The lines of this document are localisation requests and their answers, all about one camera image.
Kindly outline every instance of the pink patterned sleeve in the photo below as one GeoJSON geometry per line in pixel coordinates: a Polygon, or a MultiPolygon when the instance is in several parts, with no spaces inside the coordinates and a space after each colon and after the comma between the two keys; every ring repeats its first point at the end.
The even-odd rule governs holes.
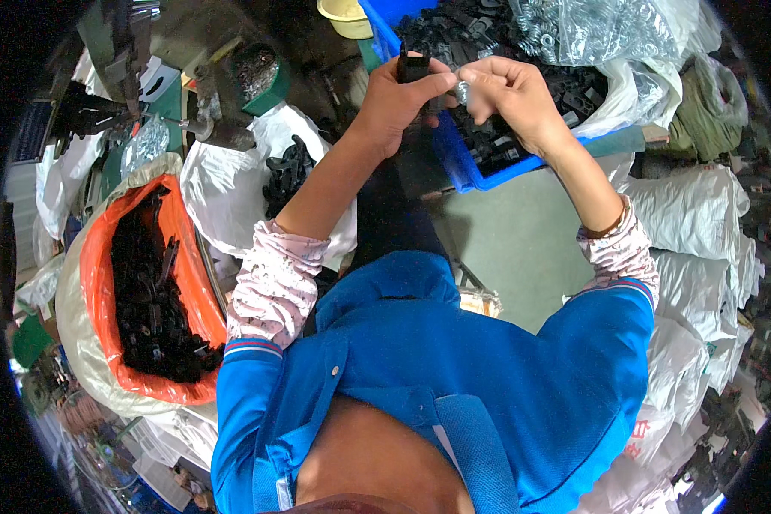
{"type": "Polygon", "coordinates": [[[328,245],[286,233],[274,221],[258,221],[254,247],[243,260],[228,305],[228,339],[257,337],[285,350],[317,302],[314,276],[328,245]]]}
{"type": "Polygon", "coordinates": [[[583,290],[604,287],[621,278],[641,281],[654,298],[659,300],[657,263],[648,254],[651,241],[637,219],[631,199],[620,195],[625,209],[620,223],[601,238],[590,239],[585,228],[577,233],[577,243],[583,255],[595,269],[595,278],[583,290]]]}

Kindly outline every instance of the gray floor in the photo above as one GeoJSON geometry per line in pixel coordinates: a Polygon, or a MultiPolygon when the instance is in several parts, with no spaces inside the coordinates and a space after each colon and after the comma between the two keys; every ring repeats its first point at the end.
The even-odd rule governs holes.
{"type": "Polygon", "coordinates": [[[432,209],[441,241],[500,294],[507,322],[536,333],[562,295],[593,276],[575,241],[580,220],[551,170],[441,202],[432,209]]]}

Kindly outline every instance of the yellow bowl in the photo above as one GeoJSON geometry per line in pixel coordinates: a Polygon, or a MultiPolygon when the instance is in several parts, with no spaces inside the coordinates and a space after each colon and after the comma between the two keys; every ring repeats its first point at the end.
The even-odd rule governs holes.
{"type": "Polygon", "coordinates": [[[317,0],[317,10],[331,21],[337,34],[344,38],[374,37],[366,13],[357,0],[317,0]]]}

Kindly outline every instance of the striped cuff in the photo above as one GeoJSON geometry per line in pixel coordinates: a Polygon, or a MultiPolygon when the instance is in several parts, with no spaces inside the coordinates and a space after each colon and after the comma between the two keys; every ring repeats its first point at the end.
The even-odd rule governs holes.
{"type": "Polygon", "coordinates": [[[239,358],[254,359],[259,356],[268,357],[274,355],[278,359],[283,359],[283,350],[277,344],[267,339],[244,338],[235,339],[226,344],[223,354],[223,361],[227,362],[239,358]]]}
{"type": "Polygon", "coordinates": [[[654,296],[651,294],[651,290],[648,288],[647,285],[643,284],[641,281],[638,281],[637,279],[631,279],[631,278],[621,278],[616,281],[610,281],[607,282],[604,285],[598,285],[596,287],[591,287],[586,290],[582,290],[579,293],[576,293],[574,296],[571,297],[571,299],[576,299],[583,294],[590,293],[592,291],[604,291],[604,290],[613,290],[613,289],[630,289],[630,290],[637,290],[640,293],[645,296],[645,299],[648,300],[648,304],[651,306],[651,311],[654,312],[656,309],[656,306],[654,305],[654,296]]]}

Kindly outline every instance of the blue polo shirt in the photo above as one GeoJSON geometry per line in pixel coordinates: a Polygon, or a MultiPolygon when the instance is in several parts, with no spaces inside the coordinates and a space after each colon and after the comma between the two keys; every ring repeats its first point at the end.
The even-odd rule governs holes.
{"type": "Polygon", "coordinates": [[[645,396],[654,328],[644,284],[577,294],[536,335],[459,309],[448,262],[393,252],[317,304],[317,334],[283,352],[231,341],[211,464],[221,512],[293,505],[336,393],[437,447],[476,512],[567,512],[622,452],[645,396]]]}

